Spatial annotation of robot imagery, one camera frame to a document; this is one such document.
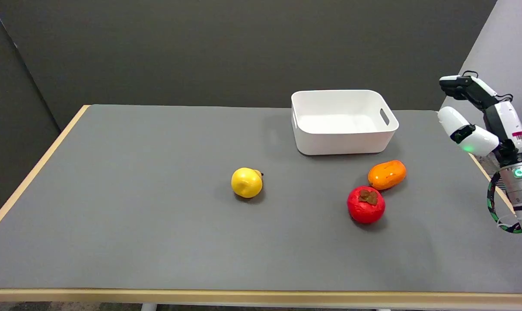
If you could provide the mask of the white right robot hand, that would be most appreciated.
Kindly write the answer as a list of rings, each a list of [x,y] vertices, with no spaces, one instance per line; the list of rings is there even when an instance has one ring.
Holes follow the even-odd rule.
[[[522,163],[522,122],[512,105],[512,94],[498,95],[470,70],[441,77],[439,86],[448,97],[470,102],[484,117],[484,127],[480,127],[455,108],[441,108],[439,123],[453,142],[475,157],[493,154],[500,167]]]

